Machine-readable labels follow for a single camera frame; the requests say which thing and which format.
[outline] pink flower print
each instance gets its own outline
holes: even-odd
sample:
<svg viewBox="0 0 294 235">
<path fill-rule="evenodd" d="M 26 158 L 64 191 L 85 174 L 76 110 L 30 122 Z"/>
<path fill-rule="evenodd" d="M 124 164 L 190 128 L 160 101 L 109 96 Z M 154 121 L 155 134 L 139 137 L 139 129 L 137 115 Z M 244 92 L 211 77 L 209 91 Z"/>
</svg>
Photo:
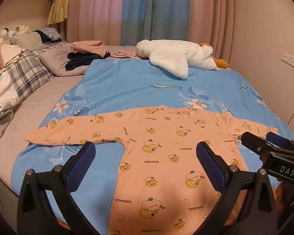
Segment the pink flower print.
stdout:
<svg viewBox="0 0 294 235">
<path fill-rule="evenodd" d="M 188 101 L 187 103 L 190 105 L 193 105 L 194 109 L 201 109 L 201 110 L 207 109 L 207 106 L 205 104 L 200 103 L 200 101 L 197 99 L 192 99 L 191 101 Z"/>
<path fill-rule="evenodd" d="M 69 107 L 69 105 L 66 105 L 66 100 L 59 102 L 55 105 L 55 108 L 53 109 L 53 111 L 58 111 L 58 113 L 62 112 L 62 109 L 67 109 Z"/>
</svg>

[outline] gray pillow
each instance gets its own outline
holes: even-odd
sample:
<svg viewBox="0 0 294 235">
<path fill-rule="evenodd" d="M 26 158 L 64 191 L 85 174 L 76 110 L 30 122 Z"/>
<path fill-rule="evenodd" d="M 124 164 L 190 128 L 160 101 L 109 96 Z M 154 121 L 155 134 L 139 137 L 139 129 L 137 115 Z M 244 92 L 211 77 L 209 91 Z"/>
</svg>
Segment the gray pillow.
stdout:
<svg viewBox="0 0 294 235">
<path fill-rule="evenodd" d="M 13 45 L 19 45 L 21 48 L 28 49 L 29 51 L 46 47 L 46 45 L 42 43 L 41 37 L 37 32 L 15 35 L 11 38 L 11 43 Z"/>
<path fill-rule="evenodd" d="M 70 48 L 72 43 L 66 43 L 61 48 L 48 49 L 39 55 L 40 61 L 54 74 L 59 77 L 70 77 L 84 75 L 88 65 L 83 65 L 71 71 L 66 71 L 65 65 L 70 61 L 67 56 L 72 52 Z"/>
</svg>

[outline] stuffed goose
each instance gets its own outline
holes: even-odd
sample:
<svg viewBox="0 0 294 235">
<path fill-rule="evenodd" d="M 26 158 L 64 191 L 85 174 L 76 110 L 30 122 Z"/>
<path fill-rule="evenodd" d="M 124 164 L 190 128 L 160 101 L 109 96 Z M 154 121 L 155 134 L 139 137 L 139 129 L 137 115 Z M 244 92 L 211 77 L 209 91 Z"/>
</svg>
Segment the stuffed goose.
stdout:
<svg viewBox="0 0 294 235">
<path fill-rule="evenodd" d="M 136 45 L 136 54 L 149 58 L 152 65 L 162 67 L 185 80 L 188 67 L 203 70 L 218 70 L 211 46 L 179 40 L 142 40 Z"/>
</svg>

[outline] blue bed sheet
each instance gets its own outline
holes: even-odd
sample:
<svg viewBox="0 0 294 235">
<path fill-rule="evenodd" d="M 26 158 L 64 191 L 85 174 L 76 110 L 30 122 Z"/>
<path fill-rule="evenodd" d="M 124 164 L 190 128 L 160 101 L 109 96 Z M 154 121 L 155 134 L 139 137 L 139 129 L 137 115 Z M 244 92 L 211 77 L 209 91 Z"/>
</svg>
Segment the blue bed sheet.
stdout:
<svg viewBox="0 0 294 235">
<path fill-rule="evenodd" d="M 52 118 L 93 115 L 104 112 L 126 110 L 134 107 L 166 105 L 179 108 L 197 99 L 214 112 L 231 112 L 237 118 L 276 127 L 283 137 L 293 139 L 283 121 L 266 106 L 255 89 L 232 70 L 206 71 L 189 68 L 187 80 L 181 80 L 162 68 L 152 66 L 147 60 L 94 60 L 83 80 L 59 100 L 66 109 L 49 113 L 41 126 Z M 240 145 L 240 152 L 250 171 L 261 167 L 258 155 Z M 46 147 L 29 145 L 17 157 L 11 175 L 11 185 L 20 193 L 27 169 L 36 172 L 50 171 L 55 165 L 64 163 L 82 146 Z M 119 143 L 96 146 L 96 158 L 86 173 L 79 189 L 72 197 L 90 221 L 101 233 L 108 234 L 110 208 L 117 180 L 118 165 L 124 149 Z M 278 185 L 270 178 L 273 187 Z M 63 217 L 48 193 L 57 217 Z"/>
</svg>

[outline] power strip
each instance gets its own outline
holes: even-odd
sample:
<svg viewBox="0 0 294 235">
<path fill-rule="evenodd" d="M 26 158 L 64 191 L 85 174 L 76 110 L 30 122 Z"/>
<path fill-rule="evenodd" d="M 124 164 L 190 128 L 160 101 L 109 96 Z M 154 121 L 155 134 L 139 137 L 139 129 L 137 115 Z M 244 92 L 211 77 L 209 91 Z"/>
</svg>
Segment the power strip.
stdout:
<svg viewBox="0 0 294 235">
<path fill-rule="evenodd" d="M 282 56 L 282 61 L 288 63 L 289 65 L 291 65 L 292 67 L 294 67 L 294 57 L 283 52 L 283 56 Z"/>
</svg>

